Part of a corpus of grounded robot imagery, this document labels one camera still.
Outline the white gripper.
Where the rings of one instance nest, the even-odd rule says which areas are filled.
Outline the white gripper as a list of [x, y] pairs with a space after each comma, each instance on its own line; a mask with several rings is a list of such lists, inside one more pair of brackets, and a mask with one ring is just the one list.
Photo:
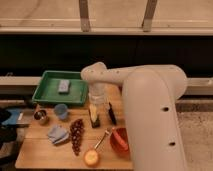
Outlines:
[[89, 100], [92, 103], [89, 105], [90, 118], [92, 121], [96, 121], [98, 119], [98, 111], [95, 105], [101, 105], [106, 102], [106, 91], [103, 83], [89, 85]]

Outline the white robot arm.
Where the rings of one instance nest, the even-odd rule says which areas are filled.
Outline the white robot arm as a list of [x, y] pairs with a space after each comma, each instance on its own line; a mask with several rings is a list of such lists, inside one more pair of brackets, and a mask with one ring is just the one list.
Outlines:
[[105, 102], [106, 83], [122, 88], [123, 112], [134, 171], [188, 171], [175, 102], [187, 76], [176, 65], [109, 69], [102, 62], [81, 71], [94, 104]]

